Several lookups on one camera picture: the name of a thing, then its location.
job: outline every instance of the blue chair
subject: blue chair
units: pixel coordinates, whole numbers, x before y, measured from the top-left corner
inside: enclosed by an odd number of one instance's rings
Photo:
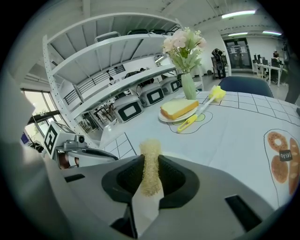
[[[230,92],[245,92],[273,98],[273,93],[267,82],[254,77],[231,76],[224,78],[219,86]]]

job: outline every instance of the yellow brush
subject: yellow brush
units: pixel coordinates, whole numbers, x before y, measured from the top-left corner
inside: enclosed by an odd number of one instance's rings
[[[220,86],[213,86],[210,90],[210,94],[208,95],[208,98],[210,99],[206,104],[204,104],[203,107],[201,107],[198,112],[192,116],[190,116],[188,119],[185,120],[184,123],[182,123],[178,128],[177,132],[181,132],[184,129],[186,129],[189,125],[191,125],[193,122],[197,120],[197,118],[200,116],[200,114],[207,108],[207,106],[213,101],[220,102],[222,98],[225,96],[226,91],[222,90]]]

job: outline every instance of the glass vase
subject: glass vase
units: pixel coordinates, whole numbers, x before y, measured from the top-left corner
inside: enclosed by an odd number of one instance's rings
[[[184,94],[189,100],[196,99],[196,87],[190,73],[181,75],[181,83]]]

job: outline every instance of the ceiling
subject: ceiling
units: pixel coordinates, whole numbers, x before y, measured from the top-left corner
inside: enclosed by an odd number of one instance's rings
[[[254,15],[222,19],[221,15],[256,10]],[[16,44],[9,70],[22,82],[35,64],[43,66],[42,37],[48,38],[64,28],[93,16],[118,12],[137,12],[177,18],[183,26],[202,32],[218,29],[223,38],[230,33],[248,32],[261,36],[263,30],[280,31],[264,9],[253,0],[54,0],[33,16]]]

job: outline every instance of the shelf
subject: shelf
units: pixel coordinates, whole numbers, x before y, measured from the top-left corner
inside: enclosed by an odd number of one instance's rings
[[[78,22],[48,40],[56,52],[67,59],[76,52],[94,44],[97,36],[116,31],[121,35],[134,29],[172,30],[176,21],[160,16],[140,13],[114,13],[92,17]]]
[[[64,60],[52,70],[73,84],[99,74],[101,71],[132,60],[161,55],[168,36],[137,34],[114,37],[86,47]]]
[[[80,114],[83,114],[85,112],[95,109],[103,102],[106,102],[107,100],[113,98],[114,96],[120,94],[121,92],[124,92],[124,91],[128,90],[129,88],[136,86],[139,83],[142,83],[153,77],[173,71],[174,69],[175,69],[174,65],[155,67],[150,70],[146,70],[144,72],[133,75],[131,77],[125,78],[124,80],[122,80],[118,83],[115,83],[114,85],[111,85],[108,88],[105,88],[104,90],[100,91],[99,93],[97,93],[94,96],[92,96],[91,98],[89,98],[87,101],[85,101],[80,106],[78,106],[71,113],[71,115],[72,115],[73,119],[75,119]]]

